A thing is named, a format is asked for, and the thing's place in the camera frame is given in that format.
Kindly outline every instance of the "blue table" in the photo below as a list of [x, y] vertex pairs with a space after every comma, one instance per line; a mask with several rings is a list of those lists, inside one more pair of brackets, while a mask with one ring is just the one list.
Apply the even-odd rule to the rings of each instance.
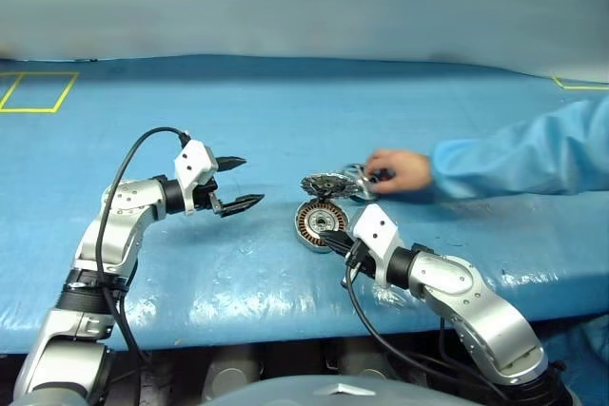
[[[16, 85], [23, 71], [78, 75], [26, 74]], [[151, 127], [187, 129], [216, 155], [248, 159], [218, 175], [221, 199], [266, 197], [231, 218], [174, 215], [148, 230], [127, 300], [141, 346], [355, 336], [365, 330], [339, 285], [342, 260], [295, 238], [303, 176], [376, 146], [429, 152], [604, 94], [490, 68], [341, 60], [5, 62], [0, 73], [0, 353], [28, 351], [101, 193]], [[177, 152], [174, 138], [155, 137], [127, 177], [172, 177]], [[609, 194], [381, 204], [406, 242], [471, 260], [531, 320], [609, 308]], [[406, 293], [356, 286], [380, 331], [437, 328]], [[109, 343], [125, 347], [118, 329]]]

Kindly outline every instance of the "yellow tape marking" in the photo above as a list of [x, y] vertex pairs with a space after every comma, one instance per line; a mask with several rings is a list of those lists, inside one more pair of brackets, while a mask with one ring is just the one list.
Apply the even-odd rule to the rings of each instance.
[[[38, 76], [71, 75], [71, 78], [69, 79], [68, 85], [64, 88], [64, 90], [62, 91], [61, 95], [59, 96], [59, 98], [57, 99], [57, 101], [55, 102], [55, 105], [53, 105], [53, 107], [50, 107], [50, 108], [25, 108], [25, 107], [4, 108], [5, 103], [9, 100], [9, 97], [15, 91], [17, 86], [19, 86], [19, 83], [21, 83], [21, 80], [23, 79], [23, 77], [28, 76], [28, 75], [33, 75], [33, 76], [36, 76], [36, 75], [38, 75]], [[55, 113], [55, 112], [57, 112], [57, 110], [59, 109], [61, 104], [64, 103], [64, 100], [66, 100], [66, 97], [68, 97], [68, 93], [73, 88], [74, 83], [76, 83], [76, 80], [78, 79], [79, 75], [80, 75], [80, 72], [78, 72], [78, 71], [5, 71], [5, 72], [0, 72], [0, 76], [16, 76], [17, 77], [17, 78], [15, 78], [15, 81], [12, 83], [12, 85], [9, 87], [9, 90], [7, 91], [7, 93], [4, 95], [4, 97], [0, 101], [0, 113]]]
[[609, 86], [568, 86], [556, 76], [553, 76], [552, 79], [565, 90], [609, 90]]

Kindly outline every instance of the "silver robotic arm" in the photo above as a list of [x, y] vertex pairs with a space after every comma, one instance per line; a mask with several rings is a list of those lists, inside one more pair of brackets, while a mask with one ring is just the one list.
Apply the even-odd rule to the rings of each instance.
[[407, 249], [377, 204], [363, 208], [347, 233], [326, 231], [322, 238], [345, 256], [351, 280], [364, 272], [381, 287], [399, 286], [451, 322], [481, 374], [506, 396], [522, 400], [514, 404], [573, 404], [531, 325], [471, 262], [418, 244]]
[[[175, 160], [175, 180], [164, 176], [143, 181], [122, 181], [111, 201], [101, 244], [96, 244], [110, 188], [102, 209], [81, 240], [62, 293], [49, 309], [38, 338], [28, 353], [14, 387], [13, 405], [77, 405], [103, 401], [112, 352], [100, 341], [109, 338], [117, 322], [112, 303], [125, 298], [135, 273], [145, 230], [167, 214], [192, 215], [212, 209], [221, 217], [236, 214], [264, 195], [246, 195], [223, 204], [215, 196], [217, 171], [243, 164], [236, 157], [215, 158], [201, 142], [183, 141]], [[103, 266], [104, 275], [98, 266]]]

